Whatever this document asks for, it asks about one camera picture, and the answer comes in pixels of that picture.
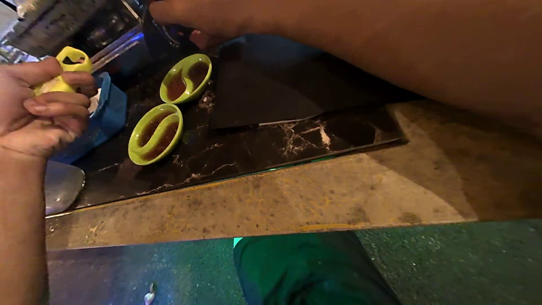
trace wrist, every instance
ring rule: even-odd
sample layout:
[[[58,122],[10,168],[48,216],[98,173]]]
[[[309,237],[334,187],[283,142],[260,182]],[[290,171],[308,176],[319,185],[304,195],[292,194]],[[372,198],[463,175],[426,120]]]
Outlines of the wrist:
[[[17,167],[29,167],[34,170],[45,168],[47,159],[43,156],[27,155],[19,151],[0,146],[0,164],[10,164]]]

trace black marble table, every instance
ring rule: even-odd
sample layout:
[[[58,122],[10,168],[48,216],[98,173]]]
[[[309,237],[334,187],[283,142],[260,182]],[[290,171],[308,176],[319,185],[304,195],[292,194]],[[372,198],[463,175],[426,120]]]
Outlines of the black marble table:
[[[126,127],[74,163],[85,171],[87,183],[72,208],[256,173],[403,139],[394,119],[378,104],[295,123],[210,130],[209,117],[216,102],[215,78],[199,99],[178,105],[184,130],[173,152],[154,164],[135,165],[127,152],[130,134],[143,114],[162,103],[160,82],[178,60],[170,58],[117,82],[128,95]],[[405,94],[398,101],[412,98],[412,94]]]

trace brown sauce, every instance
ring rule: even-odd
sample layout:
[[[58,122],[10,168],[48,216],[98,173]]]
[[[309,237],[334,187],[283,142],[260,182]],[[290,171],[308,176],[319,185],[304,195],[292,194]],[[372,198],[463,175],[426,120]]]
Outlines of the brown sauce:
[[[169,98],[169,100],[178,99],[186,90],[182,72],[183,71],[177,72],[167,85],[167,98]]]
[[[175,112],[172,111],[166,111],[163,113],[160,113],[159,115],[155,116],[145,127],[141,135],[139,136],[139,146],[143,147],[145,144],[149,142],[152,135],[156,131],[156,128],[158,128],[158,125],[160,122],[162,122],[168,115],[171,115]]]
[[[177,133],[177,128],[179,127],[179,122],[173,122],[170,123],[167,127],[164,133],[162,134],[162,138],[160,141],[158,141],[158,144],[156,147],[154,147],[151,151],[146,153],[143,156],[143,160],[150,161],[156,157],[158,157],[161,153],[166,150],[166,148],[169,146],[173,138],[175,137],[175,134]]]
[[[190,67],[188,70],[188,78],[194,84],[193,90],[195,91],[203,82],[209,71],[209,65],[206,62],[199,61]]]

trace finger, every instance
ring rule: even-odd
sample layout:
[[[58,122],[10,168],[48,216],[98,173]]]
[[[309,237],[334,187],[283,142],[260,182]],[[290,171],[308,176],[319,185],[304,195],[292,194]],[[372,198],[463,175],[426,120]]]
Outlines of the finger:
[[[29,100],[33,100],[37,104],[47,105],[53,102],[61,102],[67,104],[77,104],[88,108],[91,105],[91,100],[81,93],[73,92],[47,92],[33,97]]]
[[[47,57],[38,62],[9,65],[7,68],[11,75],[24,81],[28,86],[52,80],[63,72],[59,61],[54,57]]]
[[[163,0],[153,2],[149,5],[149,12],[152,18],[162,24],[179,23],[180,19],[183,19],[179,14],[184,11],[180,6],[183,1],[170,1]]]
[[[87,129],[88,120],[74,116],[56,117],[53,119],[55,125],[66,129],[68,132],[73,133],[75,136],[80,137],[83,131]]]
[[[40,117],[74,116],[81,119],[88,118],[87,108],[73,103],[51,102],[38,104],[33,100],[27,100],[24,102],[24,107],[28,112]]]
[[[223,42],[230,40],[228,37],[218,35],[208,35],[198,30],[194,30],[190,35],[190,41],[192,41],[201,50],[216,47]]]
[[[94,77],[87,72],[64,72],[61,74],[62,79],[75,88],[78,92],[93,97],[98,93],[98,88],[94,82]]]

